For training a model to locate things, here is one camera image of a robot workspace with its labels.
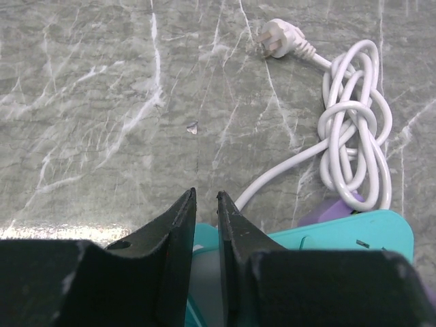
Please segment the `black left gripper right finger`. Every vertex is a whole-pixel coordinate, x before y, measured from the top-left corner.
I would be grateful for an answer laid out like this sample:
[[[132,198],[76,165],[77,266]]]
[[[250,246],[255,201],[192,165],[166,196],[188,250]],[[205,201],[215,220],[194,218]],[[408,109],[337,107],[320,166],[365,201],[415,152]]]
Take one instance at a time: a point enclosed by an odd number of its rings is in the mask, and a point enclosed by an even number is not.
[[[434,326],[435,308],[392,251],[288,250],[218,193],[225,326]]]

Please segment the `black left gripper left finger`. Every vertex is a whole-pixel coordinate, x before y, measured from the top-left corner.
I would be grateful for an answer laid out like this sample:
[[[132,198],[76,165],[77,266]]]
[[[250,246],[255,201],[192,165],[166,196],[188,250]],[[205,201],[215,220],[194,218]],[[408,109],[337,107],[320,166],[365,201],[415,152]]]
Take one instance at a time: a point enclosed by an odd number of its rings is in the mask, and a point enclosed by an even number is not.
[[[183,326],[196,191],[107,247],[1,241],[2,326]]]

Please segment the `purple power strip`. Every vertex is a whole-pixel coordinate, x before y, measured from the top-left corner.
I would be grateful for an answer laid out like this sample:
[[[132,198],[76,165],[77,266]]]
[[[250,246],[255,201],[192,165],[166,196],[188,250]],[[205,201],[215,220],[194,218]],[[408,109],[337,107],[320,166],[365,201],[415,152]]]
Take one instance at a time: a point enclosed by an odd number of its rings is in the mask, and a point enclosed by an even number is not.
[[[349,217],[360,211],[350,207],[342,198],[327,198],[313,208],[304,217],[300,218],[298,227],[324,223],[335,219]]]

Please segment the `teal triangular power strip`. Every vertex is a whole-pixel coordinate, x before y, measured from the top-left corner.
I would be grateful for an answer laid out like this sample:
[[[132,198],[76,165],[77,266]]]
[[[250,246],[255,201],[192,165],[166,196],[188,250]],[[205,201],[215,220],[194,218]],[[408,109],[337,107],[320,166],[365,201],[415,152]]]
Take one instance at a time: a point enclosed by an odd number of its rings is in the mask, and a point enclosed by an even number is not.
[[[387,250],[414,258],[410,225],[393,211],[360,213],[322,223],[283,230],[270,238],[287,249]],[[218,229],[196,225],[186,326],[223,326]]]

